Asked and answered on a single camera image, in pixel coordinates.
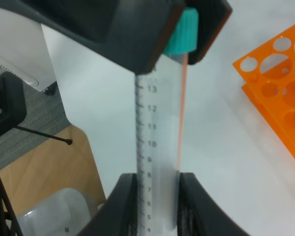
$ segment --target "teal screw cap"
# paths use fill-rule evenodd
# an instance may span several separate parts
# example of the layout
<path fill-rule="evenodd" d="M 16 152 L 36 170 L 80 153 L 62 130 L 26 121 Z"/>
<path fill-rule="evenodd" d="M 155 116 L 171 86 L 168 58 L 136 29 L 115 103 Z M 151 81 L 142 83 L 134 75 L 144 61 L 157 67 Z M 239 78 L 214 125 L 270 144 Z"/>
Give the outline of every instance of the teal screw cap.
<path fill-rule="evenodd" d="M 185 8 L 163 53 L 177 55 L 196 50 L 198 23 L 199 14 L 197 10 L 192 7 Z"/>

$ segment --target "metal rod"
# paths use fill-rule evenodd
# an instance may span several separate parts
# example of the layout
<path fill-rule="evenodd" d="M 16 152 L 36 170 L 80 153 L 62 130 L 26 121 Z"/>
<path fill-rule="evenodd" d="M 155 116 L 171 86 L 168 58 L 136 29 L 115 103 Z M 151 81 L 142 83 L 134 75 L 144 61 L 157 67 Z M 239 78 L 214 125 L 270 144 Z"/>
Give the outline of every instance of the metal rod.
<path fill-rule="evenodd" d="M 39 131 L 36 131 L 36 130 L 31 130 L 31 129 L 27 129 L 27 128 L 24 128 L 24 127 L 20 127 L 20 126 L 15 126 L 16 129 L 20 129 L 20 130 L 23 130 L 23 131 L 27 131 L 29 133 L 33 133 L 33 134 L 37 134 L 37 135 L 41 135 L 41 136 L 44 136 L 44 137 L 47 137 L 47 138 L 51 138 L 51 139 L 56 139 L 56 140 L 59 140 L 59 141 L 62 141 L 62 142 L 65 142 L 67 143 L 68 145 L 71 145 L 72 144 L 72 139 L 63 139 L 63 138 L 59 138 L 59 137 L 56 137 L 56 136 L 53 136 L 53 135 L 50 135 L 50 134 L 45 134 L 45 133 L 42 133 L 42 132 L 39 132 Z"/>

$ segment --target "wooden floor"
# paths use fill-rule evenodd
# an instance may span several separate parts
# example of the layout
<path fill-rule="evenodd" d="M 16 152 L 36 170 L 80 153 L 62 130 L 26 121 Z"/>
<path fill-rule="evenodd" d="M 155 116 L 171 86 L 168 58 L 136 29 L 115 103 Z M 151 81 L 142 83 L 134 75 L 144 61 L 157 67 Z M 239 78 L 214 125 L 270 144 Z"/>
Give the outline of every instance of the wooden floor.
<path fill-rule="evenodd" d="M 103 188 L 83 131 L 71 125 L 57 134 L 73 144 L 48 139 L 0 171 L 16 215 L 63 188 L 75 188 L 105 202 Z"/>

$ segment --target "clear plastic tube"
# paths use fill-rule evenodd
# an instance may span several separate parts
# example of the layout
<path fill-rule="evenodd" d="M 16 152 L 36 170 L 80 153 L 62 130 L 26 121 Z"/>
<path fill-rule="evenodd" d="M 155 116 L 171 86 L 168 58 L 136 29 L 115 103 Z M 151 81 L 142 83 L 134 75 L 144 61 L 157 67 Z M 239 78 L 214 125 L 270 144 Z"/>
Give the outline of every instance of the clear plastic tube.
<path fill-rule="evenodd" d="M 135 78 L 138 235 L 177 235 L 176 218 L 187 54 L 162 55 Z"/>

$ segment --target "white table surface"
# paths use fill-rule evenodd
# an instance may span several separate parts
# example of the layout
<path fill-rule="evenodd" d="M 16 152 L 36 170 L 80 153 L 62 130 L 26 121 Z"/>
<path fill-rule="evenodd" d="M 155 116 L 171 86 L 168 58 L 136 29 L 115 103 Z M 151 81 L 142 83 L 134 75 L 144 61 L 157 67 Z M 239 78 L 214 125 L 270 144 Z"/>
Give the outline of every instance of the white table surface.
<path fill-rule="evenodd" d="M 233 13 L 188 68 L 182 172 L 249 234 L 295 236 L 295 160 L 241 90 L 232 63 L 295 24 L 295 0 L 229 0 Z M 134 76 L 43 26 L 66 115 L 88 136 L 106 197 L 136 172 Z"/>

